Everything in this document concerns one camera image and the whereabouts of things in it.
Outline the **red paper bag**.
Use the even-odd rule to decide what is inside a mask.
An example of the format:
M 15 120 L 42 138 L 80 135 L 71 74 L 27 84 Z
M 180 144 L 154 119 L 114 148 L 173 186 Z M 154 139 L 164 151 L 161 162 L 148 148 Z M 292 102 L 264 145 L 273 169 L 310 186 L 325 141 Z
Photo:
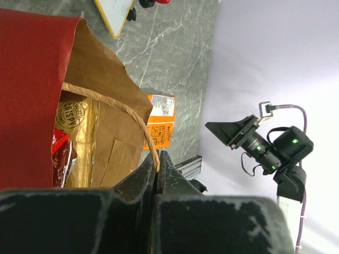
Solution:
M 152 108 L 84 18 L 1 9 L 1 189 L 114 186 Z

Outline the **red Doritos bag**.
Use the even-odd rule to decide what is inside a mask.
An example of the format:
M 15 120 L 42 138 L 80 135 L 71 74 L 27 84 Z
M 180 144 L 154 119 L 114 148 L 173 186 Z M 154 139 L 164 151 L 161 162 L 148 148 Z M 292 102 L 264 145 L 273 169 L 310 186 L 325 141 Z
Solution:
M 52 139 L 53 188 L 64 188 L 77 159 L 70 134 L 57 128 Z

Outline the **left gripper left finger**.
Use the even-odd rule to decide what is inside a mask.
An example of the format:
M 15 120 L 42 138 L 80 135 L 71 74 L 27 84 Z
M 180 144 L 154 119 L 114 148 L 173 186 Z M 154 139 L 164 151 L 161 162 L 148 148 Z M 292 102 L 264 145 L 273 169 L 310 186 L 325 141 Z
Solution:
M 137 202 L 146 193 L 147 188 L 153 188 L 156 169 L 151 154 L 129 176 L 112 187 L 119 198 L 126 202 Z

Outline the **orange snack bag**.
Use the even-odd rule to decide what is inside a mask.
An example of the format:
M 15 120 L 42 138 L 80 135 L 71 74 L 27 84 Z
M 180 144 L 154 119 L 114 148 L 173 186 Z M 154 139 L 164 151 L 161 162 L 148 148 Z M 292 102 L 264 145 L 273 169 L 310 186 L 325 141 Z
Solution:
M 151 134 L 156 149 L 171 145 L 175 122 L 175 97 L 167 95 L 148 94 L 153 109 L 150 113 L 147 128 Z

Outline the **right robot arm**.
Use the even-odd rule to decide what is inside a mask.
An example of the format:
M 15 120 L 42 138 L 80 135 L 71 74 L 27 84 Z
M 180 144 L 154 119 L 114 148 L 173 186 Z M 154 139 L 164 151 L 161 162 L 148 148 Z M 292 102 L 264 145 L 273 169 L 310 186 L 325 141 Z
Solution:
M 263 175 L 273 174 L 277 196 L 303 202 L 306 172 L 297 164 L 313 151 L 314 143 L 297 127 L 279 127 L 270 132 L 282 134 L 273 142 L 256 130 L 259 119 L 250 115 L 237 122 L 208 122 L 206 128 L 232 150 L 242 148 L 263 168 Z

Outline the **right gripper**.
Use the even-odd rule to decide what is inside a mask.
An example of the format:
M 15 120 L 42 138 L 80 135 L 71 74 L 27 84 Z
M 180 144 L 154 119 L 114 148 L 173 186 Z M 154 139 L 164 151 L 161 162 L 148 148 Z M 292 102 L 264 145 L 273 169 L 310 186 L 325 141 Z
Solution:
M 237 122 L 207 122 L 205 127 L 232 150 L 254 150 L 261 145 L 261 136 L 256 132 L 258 118 L 254 115 Z

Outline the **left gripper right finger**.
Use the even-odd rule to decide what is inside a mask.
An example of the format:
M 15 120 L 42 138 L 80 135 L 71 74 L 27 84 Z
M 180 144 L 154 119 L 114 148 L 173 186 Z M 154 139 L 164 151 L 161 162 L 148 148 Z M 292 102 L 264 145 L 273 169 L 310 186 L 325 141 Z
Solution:
M 202 193 L 175 168 L 167 151 L 161 151 L 159 159 L 160 170 L 157 173 L 156 194 L 202 195 Z

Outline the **gold crispy snack bag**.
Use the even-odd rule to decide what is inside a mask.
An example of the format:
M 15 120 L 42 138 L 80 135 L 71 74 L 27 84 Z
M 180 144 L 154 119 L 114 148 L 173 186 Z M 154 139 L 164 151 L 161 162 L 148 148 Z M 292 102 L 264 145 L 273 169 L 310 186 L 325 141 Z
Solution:
M 64 90 L 61 92 L 55 127 L 70 134 L 77 152 L 77 159 L 66 181 L 66 187 L 91 186 L 98 118 L 99 103 L 96 100 Z

